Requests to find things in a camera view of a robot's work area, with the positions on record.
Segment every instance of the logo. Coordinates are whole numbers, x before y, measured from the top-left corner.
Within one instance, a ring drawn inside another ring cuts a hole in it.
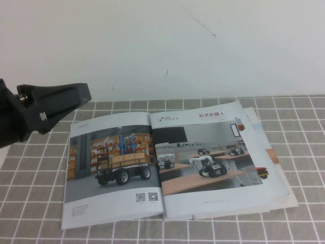
[[[79,126],[78,126],[78,129],[80,129],[80,128],[84,128],[84,127],[87,127],[87,126],[89,126],[89,124],[88,124],[88,123],[86,123],[86,124],[83,124],[83,125],[79,125]]]
[[[177,120],[178,118],[177,117],[161,117],[161,118],[158,118],[157,120],[159,122],[161,121],[167,121],[167,120]]]

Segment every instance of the cardboard box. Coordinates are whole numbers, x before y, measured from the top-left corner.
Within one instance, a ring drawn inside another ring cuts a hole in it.
[[[123,155],[115,156],[112,158],[112,163],[118,163],[124,161]]]
[[[124,161],[135,159],[135,154],[124,154]]]
[[[67,178],[74,178],[74,177],[75,177],[75,170],[74,169],[68,170]]]
[[[108,169],[108,164],[101,164],[100,166],[98,166],[98,169]]]
[[[136,160],[132,159],[132,160],[127,160],[127,161],[124,161],[124,166],[127,166],[127,165],[131,165],[131,164],[136,164]]]
[[[135,159],[144,159],[144,153],[143,152],[137,152],[135,154]]]
[[[146,141],[141,142],[141,147],[148,147],[148,143]]]
[[[69,161],[68,163],[68,170],[76,168],[76,161]]]

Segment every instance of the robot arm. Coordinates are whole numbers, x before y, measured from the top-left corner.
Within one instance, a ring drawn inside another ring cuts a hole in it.
[[[67,114],[91,99],[84,83],[17,86],[14,95],[0,79],[0,148],[26,141],[33,131],[46,134]]]

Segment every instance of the open brochure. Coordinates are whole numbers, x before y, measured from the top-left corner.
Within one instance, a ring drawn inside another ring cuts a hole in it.
[[[157,214],[184,220],[268,211],[288,197],[282,207],[294,206],[267,138],[261,142],[263,129],[247,112],[233,102],[72,124],[62,229]]]

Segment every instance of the gray tablecloth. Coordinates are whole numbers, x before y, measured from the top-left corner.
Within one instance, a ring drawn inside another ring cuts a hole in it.
[[[243,107],[255,108],[299,207],[204,221],[163,222],[155,216],[61,231],[71,123],[111,113],[192,109],[234,100],[88,103],[51,133],[33,133],[27,143],[12,145],[0,170],[0,243],[321,243],[325,240],[322,95],[239,98]]]

